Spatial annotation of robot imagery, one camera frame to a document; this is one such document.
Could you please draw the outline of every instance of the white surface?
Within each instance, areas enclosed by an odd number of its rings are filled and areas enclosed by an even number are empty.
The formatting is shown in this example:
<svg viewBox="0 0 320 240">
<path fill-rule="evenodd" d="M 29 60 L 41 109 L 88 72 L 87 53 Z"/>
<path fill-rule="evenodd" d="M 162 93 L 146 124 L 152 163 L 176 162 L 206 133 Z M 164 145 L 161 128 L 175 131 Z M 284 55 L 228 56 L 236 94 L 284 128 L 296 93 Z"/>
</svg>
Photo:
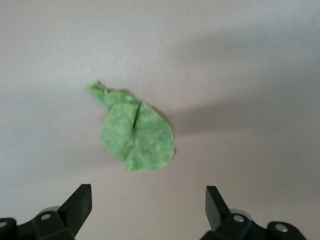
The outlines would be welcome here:
<svg viewBox="0 0 320 240">
<path fill-rule="evenodd" d="M 262 227 L 320 238 L 320 2 L 0 1 L 0 215 L 91 183 L 78 240 L 197 240 L 206 185 Z M 176 154 L 127 173 L 100 146 L 100 79 L 165 113 Z"/>
</svg>

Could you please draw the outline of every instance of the metal screw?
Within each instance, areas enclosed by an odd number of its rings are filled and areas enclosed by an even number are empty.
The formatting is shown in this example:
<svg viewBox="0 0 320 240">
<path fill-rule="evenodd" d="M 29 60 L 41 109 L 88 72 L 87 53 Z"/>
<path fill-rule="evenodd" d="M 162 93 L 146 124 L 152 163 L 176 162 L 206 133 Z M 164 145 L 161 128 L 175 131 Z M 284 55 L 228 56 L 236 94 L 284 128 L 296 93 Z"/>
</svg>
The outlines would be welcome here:
<svg viewBox="0 0 320 240">
<path fill-rule="evenodd" d="M 47 220 L 47 219 L 49 219 L 50 217 L 51 217 L 50 214 L 45 214 L 45 215 L 43 215 L 43 216 L 41 217 L 41 220 Z"/>
<path fill-rule="evenodd" d="M 283 233 L 288 232 L 288 228 L 287 228 L 285 225 L 280 224 L 280 223 L 276 224 L 276 225 L 275 225 L 275 228 L 276 228 L 278 231 L 283 232 Z"/>
<path fill-rule="evenodd" d="M 0 228 L 3 228 L 7 225 L 7 222 L 6 221 L 2 221 L 0 222 Z"/>
<path fill-rule="evenodd" d="M 245 221 L 244 218 L 240 215 L 235 215 L 233 219 L 238 223 L 243 223 Z"/>
</svg>

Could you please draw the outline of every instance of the green cloth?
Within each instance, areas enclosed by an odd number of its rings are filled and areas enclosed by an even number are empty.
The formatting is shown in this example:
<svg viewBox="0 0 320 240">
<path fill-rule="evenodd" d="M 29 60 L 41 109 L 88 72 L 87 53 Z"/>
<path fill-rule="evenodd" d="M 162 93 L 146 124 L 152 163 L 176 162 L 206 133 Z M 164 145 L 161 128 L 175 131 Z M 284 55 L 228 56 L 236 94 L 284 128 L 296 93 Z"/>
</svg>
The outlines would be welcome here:
<svg viewBox="0 0 320 240">
<path fill-rule="evenodd" d="M 158 170 L 175 153 L 170 125 L 148 104 L 126 91 L 108 91 L 99 81 L 89 86 L 107 110 L 101 145 L 123 163 L 128 172 Z"/>
</svg>

